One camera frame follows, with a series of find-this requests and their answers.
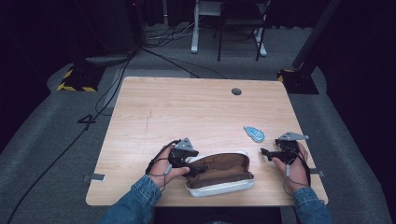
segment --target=black cable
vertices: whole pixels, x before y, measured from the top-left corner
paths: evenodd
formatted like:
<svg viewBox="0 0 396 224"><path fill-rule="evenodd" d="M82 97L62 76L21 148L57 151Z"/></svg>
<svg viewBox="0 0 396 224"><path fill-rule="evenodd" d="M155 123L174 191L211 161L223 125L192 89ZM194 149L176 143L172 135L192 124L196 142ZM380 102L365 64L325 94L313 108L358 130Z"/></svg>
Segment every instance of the black cable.
<svg viewBox="0 0 396 224"><path fill-rule="evenodd" d="M155 40L155 39L166 39L166 38L170 38L173 39L174 37L178 37L178 36L184 36L183 33L185 31L189 31L190 30L190 26L185 27L185 28L178 28L178 29L162 29L165 30L162 34L159 34L158 30L148 30L145 31L146 34L146 39L148 40Z"/></svg>
<svg viewBox="0 0 396 224"><path fill-rule="evenodd" d="M187 33L185 35L183 35L183 33L185 31L189 31L191 29L193 29L193 25L194 23L190 24L189 26L187 26L186 28L180 28L180 29L174 29L172 30L172 33L167 34L167 32L169 31L169 29L167 29L162 35L154 35L154 36L146 36L146 43L145 43L145 47L146 48L157 48L157 47L163 47L165 45L167 45L168 43L170 43L173 40L179 40L182 39L184 37L186 37L187 35L192 35L192 33ZM158 38L158 43L157 44L150 44L147 40L148 39L156 39Z"/></svg>
<svg viewBox="0 0 396 224"><path fill-rule="evenodd" d="M122 69L122 74L125 72L126 66L128 63L131 61L133 57L131 57L123 66ZM41 178L52 168L52 166L77 142L77 140L84 134L86 130L91 126L91 124L99 117L99 115L107 108L111 100L114 98L115 93L111 96L110 100L106 103L106 105L91 119L87 125L84 127L84 129L77 135L77 137L67 146L67 148L47 167L47 169L35 180L35 182L29 187L28 190L22 195L20 200L18 201L17 205L14 207L12 210L11 215L8 218L7 224L11 223L12 218L14 218L15 213L17 212L18 208L20 207L21 203L23 200L26 198L26 196L29 194L29 192L35 187L35 185L38 183L38 181L41 180Z"/></svg>
<svg viewBox="0 0 396 224"><path fill-rule="evenodd" d="M163 152L164 152L167 148L169 148L169 147L172 146L173 144L177 144L177 143L179 143L179 142L181 142L181 139L179 139L179 140L174 140L174 141L170 142L168 145L163 146L163 148L161 148L160 152L157 153L157 155L154 157L154 159L152 159L152 160L150 161L150 163L148 164L148 168L146 168L146 175L149 174L149 172L151 171L152 166L154 165L155 162L157 162L157 159L161 156L161 154L163 154Z"/></svg>
<svg viewBox="0 0 396 224"><path fill-rule="evenodd" d="M305 184L302 184L302 183L299 183L299 182L296 182L296 181L294 181L294 180L292 180L291 178L290 178L290 165L294 162L295 160L290 160L289 162L288 162L288 164L286 165L286 177L285 177L285 180L283 181L283 190L285 190L285 192L287 193L287 194L289 194L290 196L293 196L291 193L289 193L287 190L286 190L286 182L289 180L290 182L292 182L292 183L294 183L294 184L298 184L298 185L301 185L301 186L304 186L304 187L310 187L310 184L309 185L305 185Z"/></svg>
<svg viewBox="0 0 396 224"><path fill-rule="evenodd" d="M150 53L150 54L152 54L152 55L155 55L155 56L157 56L157 57L159 57L159 58L162 58L162 59L168 61L169 63L174 64L175 66L177 66L177 67L183 69L184 71L188 72L189 74L193 75L194 77L200 78L200 77L198 77L197 75L195 75L193 72L191 72L190 70L188 70L188 69L186 69L186 68L184 68L184 67L178 65L177 63L172 62L171 60L167 59L166 57L162 56L161 54L154 53L154 52L152 52L152 51L150 51L150 50L148 50L148 49L145 49L145 48L142 48L142 50L145 51L145 52L147 52L147 53Z"/></svg>
<svg viewBox="0 0 396 224"><path fill-rule="evenodd" d="M78 8L78 11L81 13L82 17L84 18L85 22L87 22L88 27L90 27L90 30L91 30L92 34L95 36L95 38L99 41L99 43L100 43L105 49L108 49L108 50L110 50L111 52L114 52L114 53L131 53L131 51L133 51L133 49L131 49L130 51L127 51L127 52L125 52L125 51L116 51L116 50L114 50L114 49L108 47L108 46L99 38L99 36L96 34L96 32L93 30L93 27L91 26L91 23L88 21L88 18L85 16L85 14L84 14L84 12L82 11L82 8L79 6L77 0L74 0L74 2L75 2L76 6L77 6L77 8Z"/></svg>
<svg viewBox="0 0 396 224"><path fill-rule="evenodd" d="M297 158L302 162L303 167L304 167L304 169L305 169L306 179L308 180L308 185L309 185L308 187L310 187L310 186L311 186L311 170L310 170L308 164L307 164L306 161L305 161L305 156L303 155L303 153L301 153L300 150L299 150L298 153L297 153L297 152L295 152L295 150L293 150L292 148L290 148L290 147L288 147L288 146L286 146L286 145L283 145L283 147L285 147L285 148L286 148L287 150L289 150L290 152L294 153L294 154L297 156Z"/></svg>
<svg viewBox="0 0 396 224"><path fill-rule="evenodd" d="M163 160L168 160L168 159L167 159L167 158L160 158L160 159L156 160L155 162L157 162L157 161L163 161ZM166 176L167 176L167 174L154 175L154 174L152 174L152 173L148 173L148 175L157 176L157 177L163 176L163 189L161 189L161 192L163 192L163 191L165 190L165 188L166 188Z"/></svg>
<svg viewBox="0 0 396 224"><path fill-rule="evenodd" d="M175 58L170 58L170 57L166 57L166 56L163 56L163 57L164 57L164 58L167 58L167 59L170 59L170 60L178 61L178 62L180 62L180 63L186 63L186 64L190 64L190 65L194 65L194 66L197 66L197 67L200 67L200 68L207 69L207 70L209 70L209 71L212 71L212 72L214 72L214 73L218 74L219 76L223 77L224 79L228 79L228 78L227 78L227 77L225 77L224 75L220 74L218 71L216 71L216 70L213 70L213 69L211 69L211 68L204 67L204 66L198 65L198 64L196 64L196 63L188 63L188 62L184 62L184 61L181 61L181 60L179 60L179 59L175 59Z"/></svg>
<svg viewBox="0 0 396 224"><path fill-rule="evenodd" d="M127 55L125 55L124 58L117 59L117 60L110 60L110 61L105 61L105 62L94 62L94 61L87 60L87 62L89 62L90 64L92 64L95 67L109 67L109 66L120 64L120 63L125 63L129 60L130 57L131 57L131 54L127 54Z"/></svg>
<svg viewBox="0 0 396 224"><path fill-rule="evenodd" d="M99 110L98 110L98 105L99 105L99 103L101 102L101 100L110 92L110 90L113 88L113 86L116 84L116 82L118 81L119 82L119 85L118 85L118 87L120 86L120 83L122 82L122 77L123 77L123 73L121 72L121 69L122 69L122 67L119 69L119 75L117 76L117 78L116 78L116 80L111 84L111 86L107 89L107 91L99 98L99 100L96 102L96 105L95 105L95 111L96 111L96 113L99 113ZM103 113L101 113L103 116L111 116L111 114L103 114Z"/></svg>

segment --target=person's arm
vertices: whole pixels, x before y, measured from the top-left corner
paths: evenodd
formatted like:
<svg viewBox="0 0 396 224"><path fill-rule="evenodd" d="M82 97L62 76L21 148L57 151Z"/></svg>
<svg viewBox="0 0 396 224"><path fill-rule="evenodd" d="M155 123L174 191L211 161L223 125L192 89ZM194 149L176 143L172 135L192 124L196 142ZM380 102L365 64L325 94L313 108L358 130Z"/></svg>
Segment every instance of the person's arm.
<svg viewBox="0 0 396 224"><path fill-rule="evenodd" d="M306 161L308 152L306 152L301 144L299 144L299 149L300 157ZM317 194L308 185L303 162L300 159L296 159L290 166L278 158L273 158L273 162L282 172L283 176L285 176L286 183L293 192L296 214L300 221L303 224L332 223L332 217L326 206L318 199Z"/></svg>
<svg viewBox="0 0 396 224"><path fill-rule="evenodd" d="M332 223L329 211L311 188L298 189L293 195L296 214L302 223Z"/></svg>
<svg viewBox="0 0 396 224"><path fill-rule="evenodd" d="M128 193L107 209L99 223L149 223L161 196L158 186L148 175L143 175Z"/></svg>
<svg viewBox="0 0 396 224"><path fill-rule="evenodd" d="M160 188L190 171L188 167L172 168L169 174L164 174L169 165L167 158L172 147L161 154L148 175L143 175L128 193L107 209L99 223L150 223L155 204L162 196Z"/></svg>

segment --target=chair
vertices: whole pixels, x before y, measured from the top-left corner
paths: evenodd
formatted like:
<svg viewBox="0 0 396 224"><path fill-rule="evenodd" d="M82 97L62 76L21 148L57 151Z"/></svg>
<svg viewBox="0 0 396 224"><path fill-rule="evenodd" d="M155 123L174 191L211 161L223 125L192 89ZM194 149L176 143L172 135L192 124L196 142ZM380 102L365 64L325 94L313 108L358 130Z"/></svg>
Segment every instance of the chair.
<svg viewBox="0 0 396 224"><path fill-rule="evenodd" d="M220 61L223 30L228 28L236 30L251 29L252 31L249 35L249 38L253 36L255 29L262 29L259 48L257 50L256 56L256 61L259 60L260 49L262 47L262 40L265 31L265 14L268 11L270 5L271 3L262 13L255 0L223 0L223 3L220 6L219 24L213 36L213 38L216 38L218 30L220 31L218 62Z"/></svg>

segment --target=gray carpet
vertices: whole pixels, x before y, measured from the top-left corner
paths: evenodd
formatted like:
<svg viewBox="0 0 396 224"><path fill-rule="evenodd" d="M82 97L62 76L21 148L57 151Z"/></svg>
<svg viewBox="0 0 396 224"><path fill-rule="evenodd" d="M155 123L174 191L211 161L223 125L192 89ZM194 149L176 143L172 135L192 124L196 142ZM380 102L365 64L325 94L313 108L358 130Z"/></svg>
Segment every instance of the gray carpet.
<svg viewBox="0 0 396 224"><path fill-rule="evenodd" d="M260 57L258 62L255 45L249 41L240 43L241 36L231 34L227 37L232 42L224 46L221 62L217 62L218 42L212 38L211 29L202 29L197 54L190 53L190 35L149 50L188 62L175 61L199 77L276 80L278 70L291 68L310 31L267 30L264 45L268 56ZM98 92L56 91L69 67L66 64L48 80L51 95L23 123L0 155L0 223L7 222L23 193L82 132L85 125L78 120L95 115L95 108L100 109L109 99L106 91L120 69L120 65L107 68ZM129 63L125 76L165 76L161 71L168 75L175 71L176 77L194 77L142 50ZM293 94L290 100L304 134L310 136L307 144L316 165L326 174L322 181L334 221L391 223L381 186L326 95L324 76L317 69L313 78L319 95ZM104 112L111 114L112 109ZM98 117L32 189L11 223L94 223L101 217L106 207L85 203L88 184L81 178L94 170L110 118ZM283 223L296 223L289 207L282 208L282 219Z"/></svg>

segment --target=cable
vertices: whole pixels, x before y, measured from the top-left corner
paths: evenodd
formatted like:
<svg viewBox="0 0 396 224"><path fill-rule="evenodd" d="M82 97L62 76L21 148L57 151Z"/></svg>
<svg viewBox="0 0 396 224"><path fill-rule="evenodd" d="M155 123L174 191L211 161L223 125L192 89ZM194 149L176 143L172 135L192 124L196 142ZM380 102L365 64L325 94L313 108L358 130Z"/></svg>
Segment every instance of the cable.
<svg viewBox="0 0 396 224"><path fill-rule="evenodd" d="M162 56L161 54L154 53L154 52L152 52L152 51L150 51L150 50L148 50L148 49L145 49L145 48L142 48L142 50L145 51L145 52L147 52L147 53L150 53L150 54L152 54L152 55L155 55L155 56L157 56L157 57L159 57L159 58L162 58L162 59L168 61L169 63L174 64L175 66L177 66L177 67L183 69L184 71L188 72L189 74L191 74L191 75L194 76L194 77L200 78L200 77L198 77L197 75L195 75L193 72L191 72L190 70L188 70L188 69L186 69L186 68L184 68L184 67L178 65L177 63L174 63L174 62L170 61L169 59L167 59L166 57Z"/></svg>
<svg viewBox="0 0 396 224"><path fill-rule="evenodd" d="M308 167L308 165L306 164L306 161L305 160L303 160L300 156L298 156L298 158L299 158L299 160L301 160L301 162L302 162L302 164L303 164L303 166L304 166L304 169L305 169L305 173L306 173L306 169L308 168L308 170L309 170L309 167ZM283 190L285 190L285 192L287 193L287 194L289 194L290 196L293 196L291 193L289 193L287 190L286 190L286 182L289 180L290 182L292 182L292 183L294 183L294 184L298 184L298 185L302 185L302 186L304 186L304 187L309 187L310 188L310 186L311 186L311 178L310 177L306 177L307 178L307 180L308 180L308 185L305 185L305 184L302 184L302 183L299 183L299 182L296 182L296 181L294 181L294 180L292 180L291 178L290 178L290 165L293 163L295 161L295 159L293 159L293 160L290 160L290 161L288 161L288 164L286 164L286 173L285 173L285 180L283 181Z"/></svg>
<svg viewBox="0 0 396 224"><path fill-rule="evenodd" d="M90 64L92 64L95 67L109 67L109 66L120 64L120 63L125 63L128 61L128 59L130 57L131 57L131 54L127 54L127 55L125 55L124 58L121 58L121 59L109 60L109 61L105 61L105 62L95 62L93 60L88 59L87 62L89 62Z"/></svg>
<svg viewBox="0 0 396 224"><path fill-rule="evenodd" d="M163 152L164 152L167 148L169 148L169 147L172 146L173 144L179 143L180 141L181 141L181 139L179 139L179 140L174 140L174 141L170 142L168 145L163 146L163 148L161 148L160 152L157 153L157 155L154 157L154 159L152 159L152 160L150 161L150 163L148 164L148 168L146 168L145 174L146 174L146 175L149 174L149 172L151 171L151 168L152 168L152 166L154 165L154 163L157 162L157 159L161 156L161 154L163 154Z"/></svg>
<svg viewBox="0 0 396 224"><path fill-rule="evenodd" d="M123 73L121 72L121 68L119 69L119 75L117 76L117 78L116 78L116 80L114 80L114 82L111 84L111 86L107 89L107 91L99 98L99 100L96 102L96 105L95 105L95 111L96 111L96 113L99 113L99 110L98 110L98 105L99 105L99 103L100 103L100 101L110 92L110 90L113 88L113 86L116 84L116 82L118 81L119 82L119 85L118 85L118 87L120 86L120 83L122 82L122 77L123 77ZM111 116L111 114L103 114L103 113L101 113L103 116Z"/></svg>
<svg viewBox="0 0 396 224"><path fill-rule="evenodd" d="M289 150L291 153L293 153L294 155L296 155L297 158L300 159L300 161L301 161L302 163L305 163L305 164L306 164L305 156L304 156L303 154L301 154L301 155L303 156L303 157L301 157L300 154L297 153L297 152L295 152L295 150L293 150L291 147L288 147L288 146L286 146L286 145L282 145L282 147L285 147L285 148L286 148L287 150Z"/></svg>
<svg viewBox="0 0 396 224"><path fill-rule="evenodd" d="M128 63L131 61L133 57L131 57L124 65L122 68L122 74L124 74L126 66L128 65ZM26 196L29 194L29 192L35 187L35 185L38 183L38 181L41 180L41 178L50 170L50 168L52 168L52 166L77 142L77 140L84 134L84 132L86 130L88 130L88 128L91 126L91 124L99 117L99 115L107 108L107 106L109 105L109 103L111 102L111 100L114 98L115 93L111 96L110 100L106 103L106 105L93 117L93 119L91 119L87 125L84 127L84 129L81 130L81 132L77 135L77 137L66 147L66 149L47 167L46 170L44 170L44 172L35 180L35 182L29 187L28 190L26 190L26 192L22 195L22 197L20 198L20 200L18 201L17 205L14 207L14 209L12 210L11 215L8 218L7 224L11 223L12 218L14 218L15 213L17 212L18 208L20 207L21 203L23 202L23 200L26 198Z"/></svg>
<svg viewBox="0 0 396 224"><path fill-rule="evenodd" d="M168 160L168 159L167 158L160 158L160 159L156 160L155 162L162 161L162 160ZM169 171L167 171L168 168L165 170L165 172L162 175L154 175L152 173L148 173L148 175L152 175L152 176L157 176L157 177L163 176L163 189L161 189L161 192L163 192L165 190L165 188L166 188L166 176L169 173Z"/></svg>
<svg viewBox="0 0 396 224"><path fill-rule="evenodd" d="M189 33L189 34L185 34L184 35L184 32L186 32L186 31L189 31L191 28L192 28L192 26L195 24L195 22L193 22L193 23L191 23L190 25L188 25L186 28L184 28L184 29L179 29L177 32L176 32L176 29L175 30L173 30L173 32L171 33L171 34L167 34L167 31L169 31L169 29L167 29L162 35L155 35L155 36L150 36L150 37L147 37L146 36L146 40L153 40L153 39L159 39L159 41L158 41L158 43L156 44L156 45L153 45L153 44L149 44L147 41L146 41L146 43L145 43L145 47L147 47L147 48L157 48L157 47L163 47L163 46L165 46L165 45L167 45L168 43L170 43L172 40L179 40L179 39L182 39L182 38L184 38L185 36L187 36L187 35L192 35L192 33Z"/></svg>
<svg viewBox="0 0 396 224"><path fill-rule="evenodd" d="M91 23L88 21L88 18L85 16L85 14L84 14L84 12L82 11L82 8L79 6L77 0L74 0L74 2L75 2L76 6L77 6L77 8L78 8L78 11L81 13L82 17L84 18L85 22L87 22L87 25L88 25L88 27L90 28L92 34L95 36L95 38L99 41L99 43L100 43L105 49L108 49L108 50L110 50L111 52L114 52L114 53L130 53L131 51L134 50L134 49L131 49L131 50L126 51L126 52L125 52L125 51L116 51L116 50L114 50L114 49L108 47L108 46L101 40L101 38L99 38L99 36L96 34L96 32L93 30L93 27L91 26Z"/></svg>
<svg viewBox="0 0 396 224"><path fill-rule="evenodd" d="M163 56L163 57L164 57L164 58L167 58L167 59L170 59L170 60L178 61L178 62L180 62L180 63L186 63L186 64L190 64L190 65L194 65L194 66L197 66L197 67L200 67L200 68L207 69L207 70L209 70L209 71L212 71L212 72L218 74L219 76L223 77L224 79L228 79L228 78L225 77L224 75L220 74L218 71L213 70L213 69L211 69L211 68L204 67L204 66L201 66L201 65L198 65L198 64L195 64L195 63L184 62L184 61L181 61L181 60L175 59L175 58L170 58L170 57L166 57L166 56Z"/></svg>

